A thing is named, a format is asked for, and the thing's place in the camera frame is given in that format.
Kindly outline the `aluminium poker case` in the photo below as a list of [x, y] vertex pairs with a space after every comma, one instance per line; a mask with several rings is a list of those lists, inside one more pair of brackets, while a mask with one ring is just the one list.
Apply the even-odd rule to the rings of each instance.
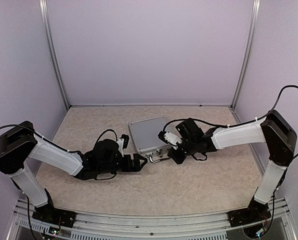
[[152, 164], [170, 159], [168, 151], [171, 146], [158, 138], [167, 122], [167, 119], [161, 116], [128, 123], [135, 151]]

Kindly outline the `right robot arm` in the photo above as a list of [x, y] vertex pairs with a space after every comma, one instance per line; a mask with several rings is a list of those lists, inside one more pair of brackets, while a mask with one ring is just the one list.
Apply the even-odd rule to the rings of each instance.
[[193, 118], [184, 119], [176, 127], [177, 134], [162, 133], [161, 139], [171, 145], [168, 156], [178, 165], [196, 154], [206, 156], [236, 146], [263, 145], [267, 148], [268, 163], [262, 180], [253, 195], [255, 203], [245, 210], [245, 218], [255, 222], [264, 212], [284, 174], [295, 157], [298, 136], [296, 131], [276, 110], [263, 118], [237, 125], [214, 126], [203, 131]]

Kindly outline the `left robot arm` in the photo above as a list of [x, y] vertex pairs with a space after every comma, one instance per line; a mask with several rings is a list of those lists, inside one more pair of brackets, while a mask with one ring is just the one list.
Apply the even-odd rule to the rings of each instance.
[[92, 150], [65, 149], [35, 131], [30, 121], [7, 124], [0, 130], [0, 172], [8, 175], [14, 184], [33, 204], [35, 212], [52, 223], [59, 218], [49, 192], [42, 188], [26, 164], [27, 159], [37, 160], [66, 172], [82, 181], [95, 180], [99, 175], [109, 174], [113, 179], [117, 173], [137, 173], [148, 160], [138, 153], [124, 154], [129, 136], [112, 139], [98, 138]]

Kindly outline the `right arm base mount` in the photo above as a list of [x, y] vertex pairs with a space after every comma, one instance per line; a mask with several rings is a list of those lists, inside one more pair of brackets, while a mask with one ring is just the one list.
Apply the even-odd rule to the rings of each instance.
[[254, 197], [252, 197], [247, 207], [231, 210], [227, 213], [227, 216], [232, 228], [263, 221], [272, 217], [268, 203], [262, 204], [256, 201]]

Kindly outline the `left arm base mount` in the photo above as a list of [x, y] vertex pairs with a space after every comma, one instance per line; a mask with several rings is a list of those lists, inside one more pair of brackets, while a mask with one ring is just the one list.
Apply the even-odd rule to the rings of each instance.
[[47, 203], [41, 207], [34, 207], [34, 212], [32, 214], [33, 219], [57, 225], [59, 227], [73, 228], [77, 213], [54, 207], [49, 192], [46, 188], [44, 190], [47, 196]]

